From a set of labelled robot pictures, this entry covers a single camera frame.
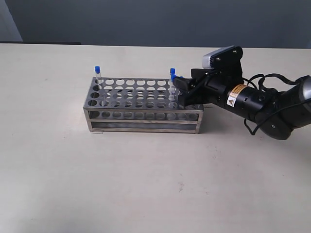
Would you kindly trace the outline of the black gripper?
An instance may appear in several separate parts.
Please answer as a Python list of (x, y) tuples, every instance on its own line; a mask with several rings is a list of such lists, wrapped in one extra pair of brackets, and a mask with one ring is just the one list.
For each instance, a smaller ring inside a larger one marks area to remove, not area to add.
[(193, 68), (190, 78), (180, 77), (175, 85), (178, 103), (189, 105), (212, 103), (225, 108), (228, 92), (241, 83), (241, 76), (232, 72)]

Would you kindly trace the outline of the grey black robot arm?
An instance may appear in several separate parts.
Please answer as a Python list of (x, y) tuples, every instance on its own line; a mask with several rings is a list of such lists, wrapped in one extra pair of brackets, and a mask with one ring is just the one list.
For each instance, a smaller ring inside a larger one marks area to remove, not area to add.
[(311, 123), (311, 78), (290, 81), (280, 74), (259, 74), (258, 87), (242, 76), (242, 70), (197, 69), (191, 78), (174, 77), (178, 103), (217, 105), (253, 122), (258, 130), (277, 140), (286, 140), (294, 129)]

